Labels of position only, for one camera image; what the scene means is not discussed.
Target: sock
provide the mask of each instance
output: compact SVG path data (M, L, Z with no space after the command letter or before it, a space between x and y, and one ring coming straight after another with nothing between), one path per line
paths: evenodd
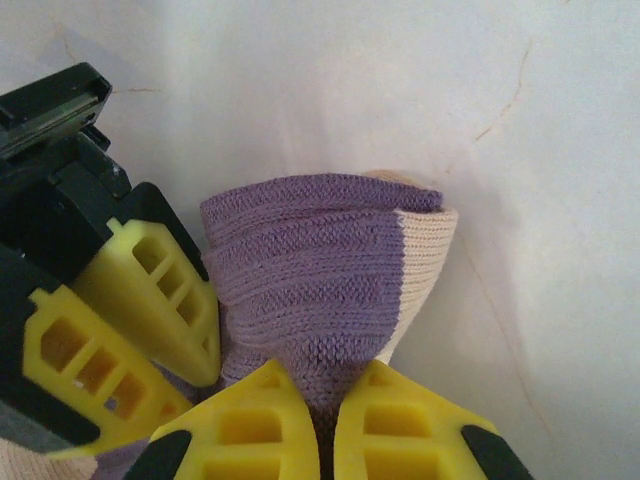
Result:
M390 356L442 267L457 215L441 202L415 185L326 174L201 205L204 262L229 311L223 375L283 363L309 406L323 478L342 399L373 358Z

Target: purple sock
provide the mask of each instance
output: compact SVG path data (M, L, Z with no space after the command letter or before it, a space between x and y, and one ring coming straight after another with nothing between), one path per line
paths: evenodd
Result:
M287 177L201 205L204 255L231 342L228 383L278 358L316 428L332 478L340 403L389 341L400 314L399 211L437 211L439 192L355 175Z

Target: knit fabric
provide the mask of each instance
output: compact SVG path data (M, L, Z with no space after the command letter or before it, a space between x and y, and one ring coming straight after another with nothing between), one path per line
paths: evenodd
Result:
M98 468L91 477L91 480L123 479L147 444L148 441L145 438L144 440L139 440L111 452L98 455L96 457Z
M326 174L201 205L204 262L228 308L224 381L278 358L309 406L325 479L342 399L373 358L389 355L442 267L440 243L437 252L412 247L421 232L425 241L446 237L427 217L452 234L455 213L441 202L415 185Z
M96 466L93 458L51 460L0 439L1 480L87 480Z
M419 186L414 180L389 170L371 171L365 175L388 182ZM449 208L442 208L429 215L403 211L398 214L404 237L404 281L398 323L391 339L377 356L385 364L389 364L395 348L440 276L458 223L458 213Z

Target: white surface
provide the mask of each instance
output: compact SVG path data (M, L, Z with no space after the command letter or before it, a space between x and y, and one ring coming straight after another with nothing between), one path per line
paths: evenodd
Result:
M112 156L201 244L199 201L231 187L434 180L459 232L393 364L537 479L638 478L637 1L0 3L1 91L76 60L118 92Z

